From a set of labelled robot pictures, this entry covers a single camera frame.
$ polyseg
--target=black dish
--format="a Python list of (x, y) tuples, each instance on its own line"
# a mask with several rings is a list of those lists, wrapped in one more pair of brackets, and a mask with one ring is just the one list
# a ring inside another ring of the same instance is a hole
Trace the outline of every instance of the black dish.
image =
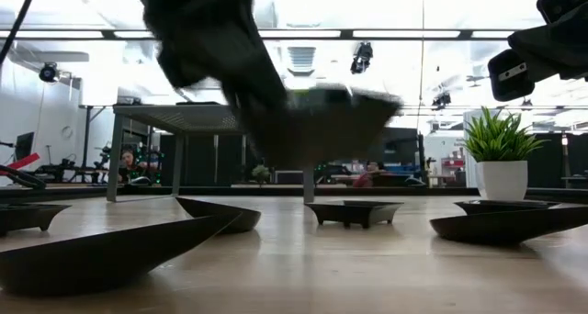
[(222, 230), (220, 232), (221, 234), (251, 231), (255, 228), (261, 217), (261, 212), (247, 208), (232, 207), (196, 199), (176, 198), (175, 200), (177, 200), (192, 218), (201, 218), (219, 214), (241, 214), (239, 218)]
[(9, 231), (37, 228), (45, 231), (68, 205), (0, 204), (0, 236)]
[(381, 221), (391, 224), (394, 213), (402, 206), (402, 203), (344, 200), (343, 205), (336, 203), (305, 205), (312, 209), (320, 225), (325, 221), (336, 221), (343, 222), (345, 228), (350, 228), (352, 223), (357, 223), (363, 229), (368, 229), (372, 224)]
[(514, 245), (588, 224), (588, 207), (525, 209), (432, 219), (437, 234), (450, 241)]
[(539, 202), (539, 201), (497, 201), (497, 200), (470, 200), (466, 202), (456, 202), (455, 205), (461, 207), (466, 214), (485, 214), (497, 212), (511, 212), (517, 210), (550, 208), (560, 203)]
[(124, 286), (237, 217), (189, 219), (0, 252), (0, 287), (22, 296), (56, 297)]

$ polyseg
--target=person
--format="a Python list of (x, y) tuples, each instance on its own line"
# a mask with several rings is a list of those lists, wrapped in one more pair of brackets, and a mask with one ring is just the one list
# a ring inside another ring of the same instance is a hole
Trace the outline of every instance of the person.
[(119, 182), (128, 182), (134, 177), (141, 176), (147, 167), (146, 163), (135, 163), (135, 155), (132, 151), (125, 150), (122, 153), (124, 167), (119, 168)]
[(353, 187), (372, 187), (374, 176), (390, 174), (384, 168), (384, 163), (367, 162), (366, 171), (353, 183)]

